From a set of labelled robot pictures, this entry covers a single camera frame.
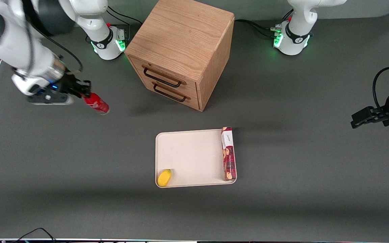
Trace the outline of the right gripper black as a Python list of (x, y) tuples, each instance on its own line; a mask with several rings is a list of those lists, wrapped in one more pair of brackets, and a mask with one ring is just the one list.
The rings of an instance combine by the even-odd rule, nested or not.
[(51, 98), (62, 98), (69, 95), (78, 98), (90, 98), (91, 81), (78, 80), (75, 75), (65, 73), (63, 77), (50, 83), (40, 90), (40, 95), (49, 95)]

